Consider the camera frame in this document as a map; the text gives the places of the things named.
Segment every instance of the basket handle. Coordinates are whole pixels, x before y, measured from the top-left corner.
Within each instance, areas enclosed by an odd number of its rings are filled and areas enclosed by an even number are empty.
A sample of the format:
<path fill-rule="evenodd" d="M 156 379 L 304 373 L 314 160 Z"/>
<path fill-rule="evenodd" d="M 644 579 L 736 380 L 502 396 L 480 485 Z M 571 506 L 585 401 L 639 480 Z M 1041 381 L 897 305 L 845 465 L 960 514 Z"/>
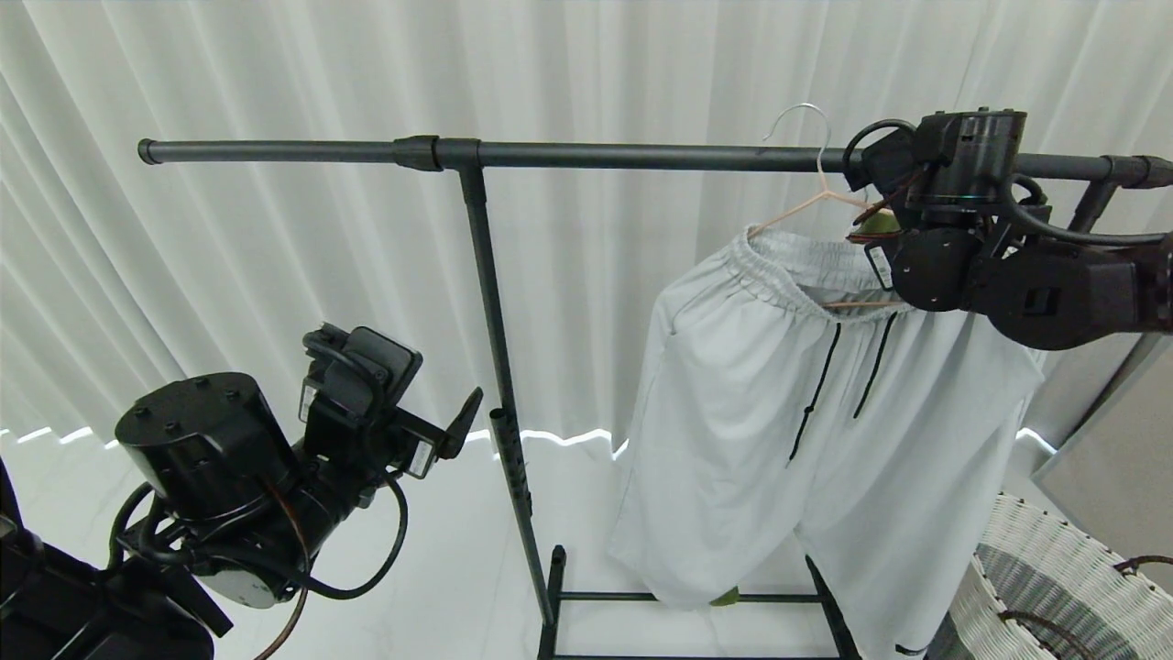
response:
<path fill-rule="evenodd" d="M 1079 655 L 1082 655 L 1084 660 L 1094 660 L 1092 658 L 1091 651 L 1087 651 L 1087 647 L 1084 646 L 1083 642 L 1080 642 L 1076 635 L 1071 634 L 1071 631 L 1064 628 L 1058 624 L 1049 621 L 1039 617 L 1038 614 L 1031 614 L 1030 612 L 1018 612 L 1016 610 L 1008 610 L 1005 612 L 999 613 L 998 619 L 1002 619 L 1003 621 L 1008 619 L 1013 619 L 1016 621 L 1022 620 L 1037 624 L 1063 638 L 1064 641 L 1070 644 L 1072 648 L 1079 652 Z"/>
<path fill-rule="evenodd" d="M 1173 557 L 1165 557 L 1164 554 L 1141 554 L 1140 557 L 1133 557 L 1132 559 L 1125 559 L 1124 562 L 1112 566 L 1121 574 L 1135 576 L 1137 567 L 1141 564 L 1171 564 L 1173 565 Z"/>

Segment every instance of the white curtain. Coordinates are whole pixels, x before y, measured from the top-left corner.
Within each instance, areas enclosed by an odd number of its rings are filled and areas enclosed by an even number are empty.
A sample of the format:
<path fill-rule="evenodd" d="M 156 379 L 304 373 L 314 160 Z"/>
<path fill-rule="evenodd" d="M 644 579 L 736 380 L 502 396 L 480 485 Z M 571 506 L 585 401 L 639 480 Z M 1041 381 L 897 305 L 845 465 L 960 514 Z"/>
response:
<path fill-rule="evenodd" d="M 812 101 L 834 144 L 876 118 L 1030 113 L 1026 151 L 1173 154 L 1173 4 L 414 1 L 4 2 L 0 424 L 113 423 L 213 370 L 257 377 L 294 429 L 321 320 L 425 354 L 406 404 L 496 401 L 452 173 L 369 164 L 167 164 L 136 142 L 391 140 L 755 143 Z M 788 116 L 775 144 L 818 144 Z M 622 431 L 656 293 L 806 175 L 489 170 L 522 424 Z M 1079 185 L 1046 183 L 1056 216 Z M 1099 227 L 1169 229 L 1168 191 Z M 791 223 L 841 236 L 825 204 Z M 1133 338 L 1052 361 L 1030 423 L 1070 431 Z"/>

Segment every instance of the white label sticker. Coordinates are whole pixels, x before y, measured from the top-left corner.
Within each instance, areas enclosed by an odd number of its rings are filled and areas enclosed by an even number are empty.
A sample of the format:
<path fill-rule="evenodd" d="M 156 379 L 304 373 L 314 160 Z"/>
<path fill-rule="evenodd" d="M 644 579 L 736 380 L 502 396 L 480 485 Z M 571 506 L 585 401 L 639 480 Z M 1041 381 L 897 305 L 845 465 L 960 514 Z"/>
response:
<path fill-rule="evenodd" d="M 891 264 L 888 263 L 888 256 L 883 253 L 883 247 L 872 245 L 868 249 L 868 254 L 872 257 L 872 263 L 876 266 L 880 283 L 883 284 L 884 288 L 891 288 Z"/>
<path fill-rule="evenodd" d="M 407 471 L 416 477 L 422 477 L 423 472 L 427 471 L 428 463 L 430 461 L 432 445 L 421 442 L 415 445 L 415 456 L 412 457 L 412 465 L 407 469 Z"/>
<path fill-rule="evenodd" d="M 301 411 L 298 414 L 298 419 L 301 422 L 305 422 L 310 416 L 310 407 L 313 404 L 313 397 L 317 395 L 318 390 L 311 388 L 310 386 L 305 386 L 301 389 Z"/>

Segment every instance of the black metal clothes rack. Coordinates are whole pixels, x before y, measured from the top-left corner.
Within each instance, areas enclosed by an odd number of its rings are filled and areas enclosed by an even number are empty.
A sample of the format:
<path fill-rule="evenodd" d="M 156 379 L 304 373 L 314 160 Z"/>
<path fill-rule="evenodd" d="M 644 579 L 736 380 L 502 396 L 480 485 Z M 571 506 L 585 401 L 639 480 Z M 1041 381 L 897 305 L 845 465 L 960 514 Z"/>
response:
<path fill-rule="evenodd" d="M 727 147 L 670 144 L 589 144 L 482 142 L 473 138 L 449 138 L 416 135 L 392 142 L 344 141 L 199 141 L 156 142 L 143 140 L 138 155 L 148 164 L 165 162 L 351 162 L 393 163 L 420 171 L 455 170 L 460 175 L 469 230 L 476 258 L 481 298 L 488 325 L 493 368 L 497 381 L 500 408 L 489 413 L 493 436 L 504 469 L 509 498 L 513 502 L 517 531 L 521 535 L 526 563 L 542 614 L 538 660 L 621 660 L 660 658 L 690 660 L 683 656 L 582 655 L 557 652 L 558 622 L 567 601 L 650 601 L 650 593 L 567 591 L 563 577 L 567 551 L 557 545 L 550 557 L 550 573 L 544 576 L 534 536 L 533 495 L 526 475 L 514 400 L 513 373 L 506 342 L 506 324 L 501 309 L 501 291 L 494 263 L 489 226 L 488 192 L 484 168 L 589 168 L 589 169 L 660 169 L 717 171 L 815 171 L 819 150 L 795 147 Z M 827 149 L 822 169 L 842 172 L 843 150 Z M 1091 184 L 1077 210 L 1078 229 L 1087 230 L 1107 203 L 1116 188 L 1127 184 L 1145 171 L 1147 163 L 1133 156 L 1059 156 L 1019 154 L 1017 171 L 1035 178 L 1067 178 Z M 744 603 L 788 603 L 820 605 L 827 617 L 838 658 L 859 660 L 860 654 L 843 621 L 842 613 L 814 563 L 807 558 L 814 580 L 813 594 L 745 594 Z M 815 660 L 785 658 L 774 660 Z"/>

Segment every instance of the white floor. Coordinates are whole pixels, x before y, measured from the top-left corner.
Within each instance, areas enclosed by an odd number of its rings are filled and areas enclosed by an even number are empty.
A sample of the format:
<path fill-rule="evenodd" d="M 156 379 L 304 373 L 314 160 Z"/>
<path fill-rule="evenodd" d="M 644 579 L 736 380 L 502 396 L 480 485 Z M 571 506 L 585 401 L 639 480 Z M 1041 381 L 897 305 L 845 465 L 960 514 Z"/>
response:
<path fill-rule="evenodd" d="M 129 461 L 101 441 L 61 447 L 55 438 L 13 445 L 4 458 L 26 524 L 46 542 L 94 564 L 104 562 L 110 519 L 138 483 Z M 567 588 L 642 591 L 608 560 L 603 544 L 615 511 L 617 470 L 605 442 L 562 448 L 527 443 L 534 524 L 543 564 L 555 544 L 569 553 Z M 1040 454 L 1023 444 L 1008 492 L 1053 509 L 1030 483 Z M 372 593 L 352 601 L 311 597 L 277 658 L 534 658 L 541 628 L 501 467 L 487 442 L 469 444 L 425 482 L 408 481 L 411 526 L 396 567 Z M 316 577 L 338 586 L 364 581 L 394 536 L 393 498 L 380 494 L 326 544 Z M 784 545 L 741 590 L 813 592 L 796 544 Z M 289 605 L 253 611 L 224 604 L 236 628 L 217 642 L 221 660 L 249 660 L 277 634 Z M 833 655 L 818 606 L 740 604 L 704 613 L 656 604 L 569 603 L 558 649 L 581 654 Z"/>

